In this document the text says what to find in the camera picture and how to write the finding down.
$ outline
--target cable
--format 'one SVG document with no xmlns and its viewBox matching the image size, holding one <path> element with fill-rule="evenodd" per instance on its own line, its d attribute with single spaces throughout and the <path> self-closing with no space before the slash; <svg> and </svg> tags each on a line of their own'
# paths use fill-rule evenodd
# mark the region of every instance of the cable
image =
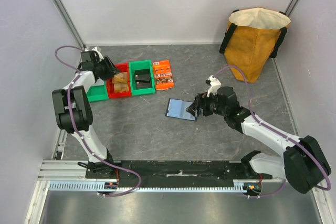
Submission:
<svg viewBox="0 0 336 224">
<path fill-rule="evenodd" d="M 56 59 L 57 59 L 59 62 L 61 62 L 63 65 L 65 65 L 65 66 L 67 66 L 67 67 L 69 67 L 69 68 L 72 68 L 72 69 L 73 69 L 74 71 L 76 71 L 77 73 L 80 73 L 80 71 L 79 71 L 78 68 L 75 68 L 74 66 L 72 66 L 72 65 L 70 65 L 70 64 L 67 64 L 66 62 L 62 61 L 62 60 L 58 57 L 57 52 L 58 52 L 59 50 L 61 50 L 62 48 L 75 48 L 75 49 L 78 49 L 78 50 L 81 50 L 81 51 L 82 51 L 82 49 L 79 48 L 79 47 L 74 47 L 74 46 L 61 46 L 61 47 L 59 47 L 59 48 L 57 48 L 57 49 L 55 50 L 55 57 L 56 57 Z"/>
<path fill-rule="evenodd" d="M 270 126 L 270 125 L 268 125 L 268 124 L 266 124 L 264 122 L 260 122 L 260 120 L 255 116 L 255 114 L 253 112 L 253 109 L 252 109 L 252 105 L 251 105 L 251 94 L 250 94 L 250 89 L 249 89 L 249 86 L 248 86 L 248 83 L 247 83 L 247 79 L 246 79 L 244 73 L 242 72 L 242 70 L 240 68 L 238 68 L 236 66 L 227 65 L 227 66 L 223 67 L 222 69 L 220 69 L 217 73 L 215 73 L 214 77 L 216 77 L 218 74 L 220 74 L 222 71 L 224 71 L 225 69 L 228 69 L 228 68 L 234 68 L 234 69 L 238 70 L 239 73 L 244 78 L 244 82 L 246 84 L 246 89 L 247 89 L 247 96 L 248 96 L 248 100 L 247 100 L 248 109 L 250 110 L 253 119 L 256 120 L 256 122 L 259 123 L 260 125 L 262 125 L 263 127 L 265 127 L 267 129 L 273 131 L 274 133 L 278 134 L 279 136 L 282 136 L 283 138 L 287 139 L 288 141 L 290 141 L 293 144 L 295 144 L 296 146 L 298 146 L 301 150 L 303 150 L 303 152 L 316 164 L 316 166 L 318 167 L 318 169 L 320 170 L 320 172 L 322 173 L 324 179 L 327 182 L 327 187 L 322 187 L 322 186 L 316 185 L 316 188 L 329 191 L 331 189 L 330 179 L 328 177 L 328 174 L 323 169 L 322 165 L 317 161 L 317 159 L 306 148 L 304 148 L 300 143 L 296 142 L 291 137 L 287 138 L 287 135 L 283 134 L 282 132 L 279 132 L 278 130 L 276 130 L 272 126 Z"/>
<path fill-rule="evenodd" d="M 77 129 L 77 126 L 76 126 L 76 123 L 75 123 L 75 119 L 74 119 L 74 117 L 73 117 L 73 111 L 72 111 L 72 106 L 71 106 L 71 97 L 70 97 L 70 94 L 71 94 L 71 88 L 74 86 L 74 84 L 75 84 L 76 81 L 81 77 L 82 74 L 80 73 L 80 71 L 79 71 L 77 68 L 75 68 L 75 67 L 73 67 L 73 66 L 71 66 L 71 65 L 69 65 L 69 64 L 67 64 L 67 63 L 65 63 L 64 61 L 62 61 L 62 60 L 59 59 L 59 57 L 57 56 L 57 52 L 58 52 L 60 49 L 62 49 L 62 48 L 75 48 L 75 49 L 79 49 L 79 50 L 82 50 L 82 49 L 80 49 L 80 48 L 78 48 L 78 47 L 74 47 L 74 46 L 62 46 L 62 47 L 57 48 L 56 51 L 55 51 L 56 59 L 57 59 L 59 62 L 61 62 L 63 65 L 65 65 L 65 66 L 67 66 L 67 67 L 69 67 L 69 68 L 75 69 L 76 72 L 78 72 L 78 75 L 76 75 L 76 77 L 72 80 L 72 82 L 70 83 L 70 85 L 69 85 L 69 87 L 68 87 L 68 91 L 67 91 L 68 108 L 69 108 L 70 119 L 71 119 L 71 123 L 72 123 L 73 130 L 74 130 L 74 131 L 79 135 L 79 137 L 82 139 L 83 145 L 85 146 L 85 148 L 87 149 L 87 151 L 88 151 L 89 153 L 91 153 L 91 155 L 92 155 L 93 157 L 95 157 L 96 159 L 98 159 L 98 160 L 101 161 L 102 163 L 104 163 L 104 164 L 106 164 L 106 165 L 108 165 L 108 166 L 110 166 L 110 167 L 112 167 L 112 168 L 114 168 L 114 169 L 120 169 L 120 170 L 123 170 L 123 171 L 125 171 L 125 172 L 132 173 L 132 174 L 134 174 L 135 176 L 137 176 L 137 177 L 139 178 L 139 181 L 138 181 L 137 185 L 136 185 L 135 187 L 133 187 L 133 188 L 127 190 L 127 191 L 123 191 L 122 193 L 119 193 L 119 194 L 113 194 L 113 195 L 105 195 L 105 194 L 100 194 L 100 195 L 102 195 L 102 196 L 104 196 L 104 197 L 117 197 L 117 196 L 122 196 L 122 195 L 129 194 L 130 192 L 136 190 L 136 189 L 140 186 L 140 184 L 141 184 L 141 177 L 140 177 L 140 175 L 139 175 L 137 172 L 134 172 L 134 171 L 132 171 L 132 170 L 128 170 L 128 169 L 126 169 L 126 168 L 119 167 L 119 166 L 117 166 L 117 165 L 112 165 L 112 164 L 106 162 L 105 160 L 103 160 L 101 157 L 97 156 L 97 155 L 90 149 L 90 147 L 88 146 L 87 142 L 85 141 L 84 136 L 83 136 L 83 135 L 78 131 L 78 129 Z"/>
<path fill-rule="evenodd" d="M 117 172 L 117 182 L 119 183 L 119 180 L 120 180 L 120 176 L 119 176 L 119 172 L 118 172 L 118 169 L 116 170 Z"/>
<path fill-rule="evenodd" d="M 255 190 L 253 190 L 253 189 L 250 189 L 251 191 L 253 191 L 253 192 L 255 192 L 256 194 L 258 194 L 258 196 L 263 192 L 262 190 L 263 190 L 263 185 L 262 185 L 262 183 L 260 183 L 260 186 L 261 186 L 261 190 L 260 191 L 255 191 Z"/>
<path fill-rule="evenodd" d="M 280 188 L 276 191 L 274 191 L 273 193 L 270 193 L 270 194 L 264 194 L 264 195 L 258 195 L 258 196 L 248 196 L 248 198 L 252 198 L 252 199 L 260 199 L 260 198 L 266 198 L 266 197 L 269 197 L 269 196 L 273 196 L 275 194 L 278 194 L 279 192 L 281 192 L 284 187 L 286 185 L 286 180 L 284 180 L 280 186 Z"/>
<path fill-rule="evenodd" d="M 259 182 L 258 182 L 258 185 L 259 185 L 259 184 L 261 185 L 261 183 L 263 182 L 263 181 L 262 181 L 262 174 L 260 173 L 259 176 L 260 176 L 260 180 L 259 180 Z"/>
</svg>

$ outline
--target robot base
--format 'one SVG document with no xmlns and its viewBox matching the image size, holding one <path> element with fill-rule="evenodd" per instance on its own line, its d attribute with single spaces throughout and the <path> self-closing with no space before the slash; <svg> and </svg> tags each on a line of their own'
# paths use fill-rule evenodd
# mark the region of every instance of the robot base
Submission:
<svg viewBox="0 0 336 224">
<path fill-rule="evenodd" d="M 106 162 L 113 164 L 113 158 L 109 153 L 109 151 L 107 151 Z M 99 178 L 115 177 L 115 169 L 110 166 L 107 166 L 103 162 L 97 162 L 97 163 L 89 162 L 88 164 L 78 162 L 78 165 L 86 168 L 85 178 L 99 179 Z"/>
</svg>

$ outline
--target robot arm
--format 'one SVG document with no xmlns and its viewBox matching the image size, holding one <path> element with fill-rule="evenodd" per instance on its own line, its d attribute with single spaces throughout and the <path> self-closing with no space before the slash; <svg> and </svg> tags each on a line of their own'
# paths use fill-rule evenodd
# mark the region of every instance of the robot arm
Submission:
<svg viewBox="0 0 336 224">
<path fill-rule="evenodd" d="M 232 87 L 220 87 L 218 82 L 213 76 L 209 77 L 206 81 L 210 85 L 209 91 L 197 94 L 193 104 L 186 110 L 194 116 L 200 113 L 204 116 L 221 115 L 229 127 L 261 141 L 279 155 L 269 156 L 259 151 L 249 153 L 241 161 L 249 166 L 252 173 L 286 179 L 294 189 L 307 193 L 324 178 L 312 159 L 295 144 L 297 142 L 314 156 L 327 175 L 331 174 L 330 166 L 315 138 L 301 138 L 264 122 L 239 105 Z"/>
<path fill-rule="evenodd" d="M 81 63 L 78 69 L 80 72 L 76 73 L 74 79 L 71 81 L 73 86 L 70 96 L 77 129 L 86 139 L 89 148 L 97 156 L 107 162 L 113 162 L 107 148 L 99 141 L 92 127 L 93 115 L 86 93 L 99 78 L 102 80 L 110 79 L 118 73 L 119 70 L 107 56 L 103 57 L 101 55 L 98 48 L 81 53 Z M 62 89 L 54 90 L 52 93 L 56 122 L 61 130 L 65 130 L 79 141 L 88 154 L 89 166 L 92 166 L 91 170 L 93 170 L 95 167 L 99 167 L 100 161 L 88 152 L 81 137 L 74 131 L 67 101 L 69 85 L 70 84 Z"/>
</svg>

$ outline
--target green bin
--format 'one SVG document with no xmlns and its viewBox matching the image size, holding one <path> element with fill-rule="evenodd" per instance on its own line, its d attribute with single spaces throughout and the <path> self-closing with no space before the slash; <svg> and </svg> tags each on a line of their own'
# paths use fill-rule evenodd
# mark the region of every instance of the green bin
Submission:
<svg viewBox="0 0 336 224">
<path fill-rule="evenodd" d="M 106 81 L 104 82 L 104 85 L 92 86 L 87 93 L 87 97 L 89 102 L 108 100 L 109 95 L 107 93 Z"/>
<path fill-rule="evenodd" d="M 151 60 L 134 61 L 129 63 L 130 66 L 130 80 L 132 95 L 154 94 L 155 93 L 155 79 L 153 74 L 153 67 Z M 147 89 L 136 89 L 137 85 L 134 79 L 134 72 L 136 70 L 149 69 L 152 78 L 152 87 Z"/>
</svg>

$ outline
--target phone screen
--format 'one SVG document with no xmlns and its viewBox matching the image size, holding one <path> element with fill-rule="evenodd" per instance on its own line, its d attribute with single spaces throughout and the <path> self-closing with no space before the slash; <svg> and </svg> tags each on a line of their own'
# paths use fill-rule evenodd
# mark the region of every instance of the phone screen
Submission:
<svg viewBox="0 0 336 224">
<path fill-rule="evenodd" d="M 182 101 L 179 99 L 169 99 L 166 116 L 170 118 L 179 118 L 190 121 L 196 121 L 197 117 L 194 117 L 190 113 L 186 112 L 186 108 L 188 108 L 192 102 Z"/>
</svg>

